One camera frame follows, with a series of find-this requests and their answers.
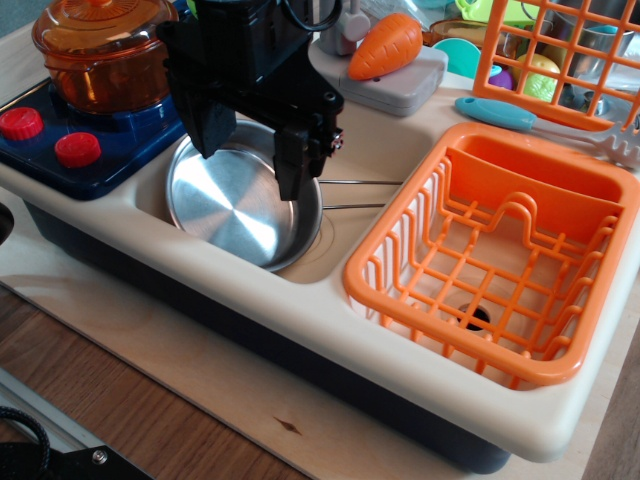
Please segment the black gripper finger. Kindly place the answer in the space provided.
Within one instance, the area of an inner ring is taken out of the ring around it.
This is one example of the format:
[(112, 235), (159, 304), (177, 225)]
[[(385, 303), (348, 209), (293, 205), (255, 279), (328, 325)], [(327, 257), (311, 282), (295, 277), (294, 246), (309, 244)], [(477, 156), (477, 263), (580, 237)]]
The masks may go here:
[(337, 116), (313, 114), (288, 121), (274, 133), (275, 178), (280, 199), (297, 200), (303, 187), (319, 177), (326, 160), (343, 145)]
[(175, 106), (193, 146), (204, 158), (214, 155), (236, 129), (235, 112), (204, 93), (176, 93)]

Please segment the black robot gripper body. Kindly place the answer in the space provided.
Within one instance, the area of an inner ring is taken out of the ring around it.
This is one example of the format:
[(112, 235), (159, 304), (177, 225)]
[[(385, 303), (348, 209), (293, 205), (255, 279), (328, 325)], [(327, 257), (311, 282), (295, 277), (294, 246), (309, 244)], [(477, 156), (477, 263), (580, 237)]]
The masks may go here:
[(337, 91), (314, 69), (314, 34), (334, 26), (339, 1), (194, 1), (156, 29), (175, 94), (204, 93), (273, 130), (313, 114), (336, 115)]

